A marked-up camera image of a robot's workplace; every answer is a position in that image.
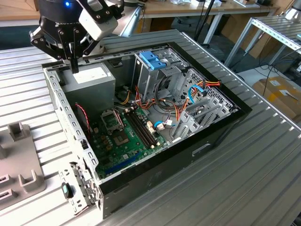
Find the ram slot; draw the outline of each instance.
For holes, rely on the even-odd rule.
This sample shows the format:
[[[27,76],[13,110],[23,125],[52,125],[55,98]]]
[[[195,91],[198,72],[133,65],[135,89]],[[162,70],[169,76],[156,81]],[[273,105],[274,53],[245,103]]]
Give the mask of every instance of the ram slot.
[[[143,126],[142,122],[134,112],[127,113],[126,119],[132,126],[137,136],[142,140],[143,144],[149,149],[152,145],[156,144],[155,139],[150,132]]]

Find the motherboard chip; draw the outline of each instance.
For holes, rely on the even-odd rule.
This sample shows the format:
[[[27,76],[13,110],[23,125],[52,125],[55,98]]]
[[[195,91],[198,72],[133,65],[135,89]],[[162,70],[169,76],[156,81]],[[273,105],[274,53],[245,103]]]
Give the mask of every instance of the motherboard chip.
[[[100,163],[104,166],[104,165],[106,165],[106,164],[109,164],[111,161],[110,161],[110,159],[109,158],[104,158],[104,159],[101,159],[101,161],[100,161]]]
[[[117,146],[129,142],[129,139],[124,131],[117,131],[113,133],[113,140],[115,141]]]
[[[102,113],[101,118],[109,134],[123,128],[123,123],[115,111],[107,110]]]

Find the yellow wire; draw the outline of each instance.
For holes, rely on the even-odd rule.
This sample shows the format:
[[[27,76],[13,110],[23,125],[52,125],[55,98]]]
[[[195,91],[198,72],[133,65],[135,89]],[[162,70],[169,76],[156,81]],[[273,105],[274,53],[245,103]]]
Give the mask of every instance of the yellow wire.
[[[120,103],[121,105],[125,105],[128,102],[128,100],[130,98],[130,92],[131,92],[130,90],[127,92],[127,98],[124,102]]]

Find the pci slot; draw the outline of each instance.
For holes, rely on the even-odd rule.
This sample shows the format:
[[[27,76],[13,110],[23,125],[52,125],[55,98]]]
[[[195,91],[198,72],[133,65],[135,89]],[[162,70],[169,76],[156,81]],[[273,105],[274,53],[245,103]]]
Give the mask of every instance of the pci slot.
[[[141,120],[135,112],[129,112],[125,114],[126,119],[130,123],[131,127],[142,140],[143,144],[149,149],[151,146],[156,145],[156,141],[150,132],[144,127]]]
[[[121,168],[125,167],[126,165],[128,165],[128,164],[134,162],[134,161],[136,160],[136,158],[138,157],[138,155],[140,155],[140,153],[137,153],[136,155],[134,155],[134,156],[130,157],[129,159],[127,159],[127,160],[125,160],[125,161],[119,163],[118,165],[113,166],[113,167],[107,169],[107,170],[105,171],[105,173],[106,173],[106,174],[110,174],[110,173],[113,173],[113,172],[115,172],[115,171],[117,171],[117,170],[120,170]]]

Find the motherboard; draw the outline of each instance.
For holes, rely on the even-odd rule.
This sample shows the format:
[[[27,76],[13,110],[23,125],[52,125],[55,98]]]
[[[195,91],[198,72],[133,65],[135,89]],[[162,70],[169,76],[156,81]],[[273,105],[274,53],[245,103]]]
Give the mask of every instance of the motherboard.
[[[127,113],[110,110],[90,120],[90,145],[99,160],[96,172],[100,178],[167,145],[159,133],[149,132],[148,122],[149,119],[140,108]]]

